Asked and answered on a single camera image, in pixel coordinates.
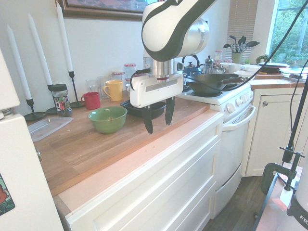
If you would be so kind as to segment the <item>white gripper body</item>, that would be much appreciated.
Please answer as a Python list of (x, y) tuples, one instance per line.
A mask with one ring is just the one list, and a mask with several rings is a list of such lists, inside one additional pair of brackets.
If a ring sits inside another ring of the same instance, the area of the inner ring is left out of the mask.
[(130, 90), (130, 103), (134, 107), (143, 108), (181, 94), (183, 90), (183, 74), (171, 75), (168, 82), (161, 83), (155, 77), (149, 77), (148, 75), (134, 77), (132, 86), (134, 89)]

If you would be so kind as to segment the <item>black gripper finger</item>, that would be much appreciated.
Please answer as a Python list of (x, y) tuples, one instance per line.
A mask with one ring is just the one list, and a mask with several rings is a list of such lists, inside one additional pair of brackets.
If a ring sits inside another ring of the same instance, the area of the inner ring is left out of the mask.
[(152, 111), (151, 111), (151, 107), (148, 105), (146, 107), (143, 107), (141, 109), (141, 115), (142, 115), (142, 119), (144, 122), (144, 125), (148, 131), (148, 133), (152, 134), (153, 133), (153, 124), (152, 124)]
[(171, 124), (172, 121), (174, 107), (175, 107), (175, 97), (166, 99), (165, 122), (168, 126)]

